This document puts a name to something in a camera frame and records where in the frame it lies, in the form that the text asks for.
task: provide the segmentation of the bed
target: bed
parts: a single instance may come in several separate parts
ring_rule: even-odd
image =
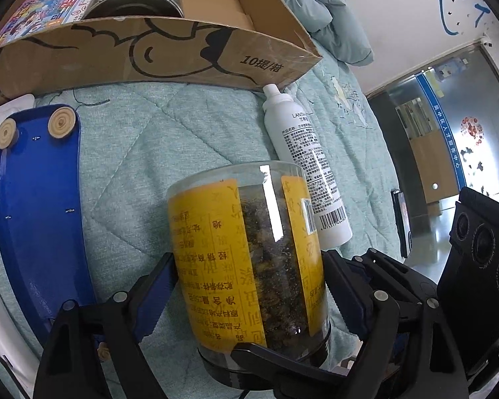
[[[377,120],[347,65],[372,60],[366,36],[344,0],[284,1],[323,56],[285,91],[309,114],[344,198],[354,235],[339,250],[352,258],[376,247],[400,259],[391,198],[397,176]],[[168,82],[93,86],[37,98],[37,106],[66,103],[80,116],[83,235],[100,301],[128,290],[171,250],[166,208],[171,184],[222,165],[277,159],[264,128],[263,102],[260,92]],[[40,356],[42,348],[16,302],[1,257],[0,295]],[[357,338],[330,295],[328,301],[333,334],[326,368],[331,368],[353,352]],[[141,349],[170,398],[240,395],[206,374],[179,287]],[[103,366],[113,397],[124,397],[111,363]]]

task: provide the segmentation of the bottle nozzle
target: bottle nozzle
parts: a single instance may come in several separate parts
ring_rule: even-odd
[[[277,85],[275,85],[275,84],[265,85],[263,87],[263,90],[264,90],[264,94],[265,94],[267,99],[269,99],[270,97],[272,97],[274,95],[281,94],[281,92],[277,88]]]

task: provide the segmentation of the black cable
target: black cable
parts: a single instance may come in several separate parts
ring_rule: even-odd
[[[244,390],[240,396],[238,396],[238,399],[244,399],[248,394],[250,390]]]
[[[15,374],[13,373],[11,368],[9,367],[9,364],[7,364],[7,362],[2,357],[0,357],[0,364],[7,371],[7,373],[11,377],[11,380],[15,383],[15,386],[19,389],[19,392],[24,396],[24,399],[30,399],[30,397],[28,396],[28,393],[26,393],[26,391],[24,390],[24,387],[22,387],[19,380],[15,377]]]

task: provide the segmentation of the white plastic bottle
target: white plastic bottle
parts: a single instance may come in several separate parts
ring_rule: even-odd
[[[279,160],[305,171],[322,250],[336,248],[353,236],[335,177],[305,110],[275,84],[264,87],[264,125]]]

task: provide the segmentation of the white wall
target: white wall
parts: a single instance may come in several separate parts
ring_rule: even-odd
[[[483,0],[443,0],[447,34],[443,28],[439,0],[347,0],[365,28],[375,61],[353,68],[362,90],[369,94],[437,58],[497,29],[493,14],[482,13],[475,4]]]

